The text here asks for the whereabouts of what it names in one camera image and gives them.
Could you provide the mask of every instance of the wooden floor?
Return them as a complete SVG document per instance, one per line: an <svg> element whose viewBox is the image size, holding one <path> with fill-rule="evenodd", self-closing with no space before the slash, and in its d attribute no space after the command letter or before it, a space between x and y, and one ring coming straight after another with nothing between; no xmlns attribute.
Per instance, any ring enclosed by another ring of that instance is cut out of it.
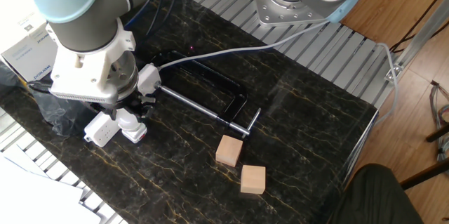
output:
<svg viewBox="0 0 449 224"><path fill-rule="evenodd" d="M378 163L391 168L399 181L436 163L436 143L424 141L436 130L429 95L432 80L449 91L449 28L428 41L409 64L399 82L395 112L376 126L364 147L356 169ZM394 94L385 101L380 116L391 107ZM440 105L449 102L439 96ZM449 176L441 174L406 191L424 223L444 223L449 217Z"/></svg>
<svg viewBox="0 0 449 224"><path fill-rule="evenodd" d="M392 46L432 1L360 0L343 23L376 42ZM356 169L369 163L383 164L402 181L436 163L436 143L424 141L436 129L429 103L432 80L449 91L449 28L428 41L403 73L396 111L373 129ZM392 101L393 94L381 107L381 116L390 109ZM424 223L444 223L441 219L449 217L449 176L441 174L406 192Z"/></svg>
<svg viewBox="0 0 449 224"><path fill-rule="evenodd" d="M360 0L343 23L376 42L392 46L433 0Z"/></svg>

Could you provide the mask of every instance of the wire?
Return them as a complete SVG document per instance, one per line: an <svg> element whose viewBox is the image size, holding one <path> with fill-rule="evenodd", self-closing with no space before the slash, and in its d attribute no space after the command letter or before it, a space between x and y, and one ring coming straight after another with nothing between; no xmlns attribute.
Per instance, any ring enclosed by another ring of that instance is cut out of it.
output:
<svg viewBox="0 0 449 224"><path fill-rule="evenodd" d="M142 14L143 10L146 9L146 7L147 7L147 5L148 5L148 3L150 1L151 0L147 0L145 2L145 4L142 6L142 8L125 24L125 29L130 27L134 23L134 21L137 20L140 17L140 15Z"/></svg>
<svg viewBox="0 0 449 224"><path fill-rule="evenodd" d="M150 37L151 35L153 35L154 33L156 33L159 29L161 29L163 27L163 25L167 22L167 19L170 17L170 14L173 10L175 2L176 2L176 0L171 1L170 7L168 8L168 12L167 12L166 16L163 18L161 24L158 27L156 27L153 32L147 32L147 37Z"/></svg>
<svg viewBox="0 0 449 224"><path fill-rule="evenodd" d="M418 24L422 21L422 19L424 19L425 15L427 15L427 13L430 11L430 9L436 4L438 0L433 0L432 3L430 4L429 7L427 7L426 11L421 15L421 17L417 20L417 22L412 26L412 28L410 28L407 32L406 35L404 35L404 37L396 44L394 44L391 48L390 51L395 51L399 45L401 45L405 39L407 39L408 35L412 33L412 31L418 26Z"/></svg>
<svg viewBox="0 0 449 224"><path fill-rule="evenodd" d="M154 23L156 23L156 19L158 18L159 13L161 12L162 4L163 4L163 0L160 0L159 5L157 6L156 13L154 14L154 17L153 17L153 21L152 21L151 25L149 26L146 35L148 35L152 31Z"/></svg>
<svg viewBox="0 0 449 224"><path fill-rule="evenodd" d="M449 105L444 106L439 111L436 111L436 104L437 104L437 97L438 97L438 90L442 92L443 96L446 98L446 100L449 100L449 93L442 88L439 84L434 85L432 87L431 93L430 93L430 108L432 110L432 114L434 116L434 121L436 124L436 128L440 129L444 124L445 121L443 119L443 113L447 110L449 110ZM437 161L442 162L446 160L446 152L449 150L449 136L442 136L438 138L438 154L436 156Z"/></svg>
<svg viewBox="0 0 449 224"><path fill-rule="evenodd" d="M393 111L396 109L396 104L398 102L398 97L399 97L398 78L394 71L393 58L391 58L391 53L388 48L388 45L386 45L385 43L379 43L377 45L383 46L385 48L385 50L387 51L388 63L390 64L391 75L393 76L393 82L394 82L394 100L393 100L393 105L391 106L390 111L388 111L388 113L386 113L384 116L382 116L382 118L378 119L376 121L376 123L374 124L375 126L378 125L380 122L384 121L390 114L393 113Z"/></svg>
<svg viewBox="0 0 449 224"><path fill-rule="evenodd" d="M29 81L27 83L27 87L32 89L33 91L39 92L39 93L45 93L49 94L49 88L51 88L51 82L50 81Z"/></svg>
<svg viewBox="0 0 449 224"><path fill-rule="evenodd" d="M275 44L266 45L266 46L257 46L257 47L231 48L231 49L227 49L227 50L224 50L224 51L208 53L208 54L205 54L205 55L196 55L196 56L183 58L183 59L179 59L179 60L174 60L173 62L166 63L166 64L164 64L162 66L159 66L158 70L161 71L162 69L164 69L166 67L170 67L170 66L176 65L176 64L181 63L181 62L186 62L186 61L189 61L189 60L197 60L197 59L202 59L202 58L209 58L209 57L216 56L216 55L223 55L225 53L234 53L234 52L241 52L241 51L258 51L258 50L264 50L264 49L268 49L268 48L273 48L275 46L284 44L287 41L290 41L291 39L293 39L295 37L298 37L301 34L304 34L305 32L308 32L310 30L313 30L313 29L316 29L318 27L321 27L321 26L323 26L323 25L325 25L327 23L329 23L329 21L324 21L324 22L321 22L321 23L319 23L319 24L317 24L317 25L315 25L313 27L306 28L306 29L302 30L301 32L298 32L298 33L296 33L296 34L294 34L294 35L292 35L292 36L290 36L290 37L288 37L286 39L283 39L282 41L276 42Z"/></svg>
<svg viewBox="0 0 449 224"><path fill-rule="evenodd" d="M449 21L447 21L446 24L441 26L440 29L436 30L436 32L430 37L430 39L434 38L436 35L441 33L441 31L443 31L448 25L449 25ZM415 36L416 36L416 34L412 35L411 37L408 37L407 39L404 39L403 42L411 40L411 39L415 38ZM399 52L402 52L402 51L404 51L404 49L399 49L397 51L393 51L393 53L399 53Z"/></svg>

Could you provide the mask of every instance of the black marble surface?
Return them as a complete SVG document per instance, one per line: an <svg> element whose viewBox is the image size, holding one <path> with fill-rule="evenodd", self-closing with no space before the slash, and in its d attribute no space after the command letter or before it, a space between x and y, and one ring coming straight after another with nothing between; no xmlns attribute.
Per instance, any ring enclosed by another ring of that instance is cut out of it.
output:
<svg viewBox="0 0 449 224"><path fill-rule="evenodd" d="M135 24L136 39L151 16ZM173 15L137 55L208 53L262 42L193 2ZM344 188L347 159L376 109L275 50L205 61L240 81L248 103L236 122L247 126L262 108L236 168L215 162L223 134L212 119L158 93L148 134L134 145L121 134L104 148L82 137L56 136L23 90L4 92L0 106L129 223L326 223ZM168 70L163 84L220 111L229 97ZM243 164L267 167L263 195L243 195Z"/></svg>

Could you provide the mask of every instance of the white box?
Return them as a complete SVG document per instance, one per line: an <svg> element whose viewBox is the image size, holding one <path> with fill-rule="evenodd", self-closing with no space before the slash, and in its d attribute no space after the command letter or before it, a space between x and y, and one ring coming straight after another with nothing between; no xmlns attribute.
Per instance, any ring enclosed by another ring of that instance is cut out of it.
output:
<svg viewBox="0 0 449 224"><path fill-rule="evenodd" d="M33 0L0 0L0 59L25 81L40 80L55 63L58 45Z"/></svg>

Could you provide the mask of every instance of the wooden block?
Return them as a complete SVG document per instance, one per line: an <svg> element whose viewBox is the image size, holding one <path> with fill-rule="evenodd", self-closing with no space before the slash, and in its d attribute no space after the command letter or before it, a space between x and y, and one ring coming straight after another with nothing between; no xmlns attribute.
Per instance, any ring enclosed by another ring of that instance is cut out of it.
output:
<svg viewBox="0 0 449 224"><path fill-rule="evenodd" d="M265 167L243 165L240 192L262 194L265 191Z"/></svg>
<svg viewBox="0 0 449 224"><path fill-rule="evenodd" d="M236 166L243 141L229 136L223 136L215 153L215 160L229 166Z"/></svg>

